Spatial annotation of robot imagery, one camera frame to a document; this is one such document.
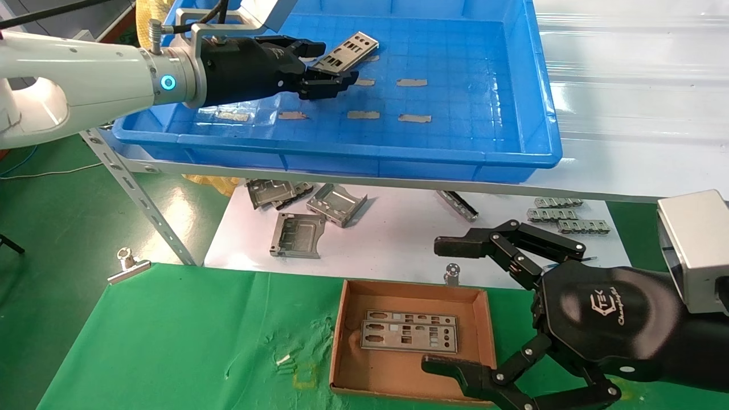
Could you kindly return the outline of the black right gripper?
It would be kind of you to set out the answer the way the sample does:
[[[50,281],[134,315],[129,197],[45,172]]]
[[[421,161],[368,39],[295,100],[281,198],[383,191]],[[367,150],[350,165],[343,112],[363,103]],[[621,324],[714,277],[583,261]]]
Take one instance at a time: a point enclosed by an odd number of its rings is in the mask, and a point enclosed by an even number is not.
[[[517,220],[435,238],[438,256],[489,257],[526,290],[540,281],[539,324],[555,342],[538,333],[498,368],[424,355],[422,371],[453,378],[463,396],[500,409],[607,409],[621,390],[604,374],[727,392],[727,316],[690,313],[668,273],[576,262],[585,250],[583,243]],[[525,251],[562,264],[542,276]],[[515,382],[554,352],[585,387],[528,396]]]

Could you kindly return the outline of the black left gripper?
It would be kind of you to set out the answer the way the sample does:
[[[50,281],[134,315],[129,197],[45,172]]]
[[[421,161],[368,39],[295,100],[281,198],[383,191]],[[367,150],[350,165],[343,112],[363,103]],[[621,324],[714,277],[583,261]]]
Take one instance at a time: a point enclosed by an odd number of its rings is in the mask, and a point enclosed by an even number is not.
[[[332,99],[356,83],[359,71],[306,69],[300,58],[325,54],[326,44],[285,35],[233,38],[224,45],[207,40],[200,61],[206,92],[202,107],[253,101],[281,92],[302,100]]]

